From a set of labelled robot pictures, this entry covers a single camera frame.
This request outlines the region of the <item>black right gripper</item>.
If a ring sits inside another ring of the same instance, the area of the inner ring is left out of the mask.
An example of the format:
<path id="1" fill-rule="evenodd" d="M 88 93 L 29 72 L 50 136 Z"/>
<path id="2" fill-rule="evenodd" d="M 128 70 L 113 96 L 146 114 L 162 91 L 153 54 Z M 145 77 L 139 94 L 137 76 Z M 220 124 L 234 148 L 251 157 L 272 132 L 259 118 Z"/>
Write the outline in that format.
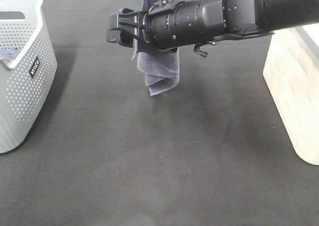
<path id="1" fill-rule="evenodd" d="M 184 0 L 159 0 L 147 11 L 123 8 L 110 15 L 106 39 L 110 43 L 133 48 L 138 41 L 147 49 L 174 52 L 183 46 L 177 32 L 177 9 Z"/>

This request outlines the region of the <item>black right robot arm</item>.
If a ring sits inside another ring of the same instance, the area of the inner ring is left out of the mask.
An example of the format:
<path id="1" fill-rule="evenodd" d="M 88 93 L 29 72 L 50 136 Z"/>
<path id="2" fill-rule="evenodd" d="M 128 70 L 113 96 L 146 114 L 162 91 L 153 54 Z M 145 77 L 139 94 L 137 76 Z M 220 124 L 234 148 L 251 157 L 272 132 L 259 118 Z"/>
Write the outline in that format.
<path id="1" fill-rule="evenodd" d="M 158 0 L 146 11 L 123 8 L 110 16 L 107 41 L 132 48 L 174 52 L 258 38 L 319 20 L 319 0 Z"/>

